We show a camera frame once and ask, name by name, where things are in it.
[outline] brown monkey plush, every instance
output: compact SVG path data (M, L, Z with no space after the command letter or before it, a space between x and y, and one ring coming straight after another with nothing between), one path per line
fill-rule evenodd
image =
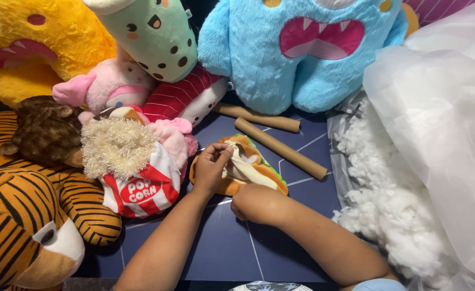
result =
M46 166L64 162L82 167L79 107L60 105L52 96L34 96L14 106L18 129L0 153L19 155Z

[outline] blue plush monster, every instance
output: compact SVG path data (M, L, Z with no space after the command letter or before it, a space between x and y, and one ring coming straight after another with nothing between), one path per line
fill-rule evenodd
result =
M231 77L246 106L331 109L361 86L375 51L402 44L402 0L220 0L200 31L198 59Z

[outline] purple fabric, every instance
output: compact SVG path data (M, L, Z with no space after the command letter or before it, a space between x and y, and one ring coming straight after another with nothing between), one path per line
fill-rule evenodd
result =
M419 23L425 26L464 9L475 3L475 0L403 0L403 2L415 10L419 16Z

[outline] green lettuce trim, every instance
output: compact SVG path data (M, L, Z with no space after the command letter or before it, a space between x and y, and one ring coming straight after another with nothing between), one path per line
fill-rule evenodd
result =
M255 143L247 136L245 136L248 140L248 142L250 143L250 145L254 148L254 149L257 149L257 146L255 145ZM277 177L279 177L279 179L284 183L284 185L287 185L286 184L286 181L284 181L284 179L282 178L282 176L277 173L277 171L275 169L273 169L272 166L270 166L270 164L264 159L263 155L261 154L261 162L263 163L263 165L267 166L268 168L270 168L274 173L275 175L277 175Z

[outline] white fiberfill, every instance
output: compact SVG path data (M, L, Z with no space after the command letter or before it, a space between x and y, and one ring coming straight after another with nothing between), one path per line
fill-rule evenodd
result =
M336 136L349 156L349 175L360 190L347 197L355 204L334 220L362 233L389 254L389 262L407 278L421 276L432 288L443 287L456 273L454 251L436 216L428 190L394 146L376 111L366 99L361 118Z

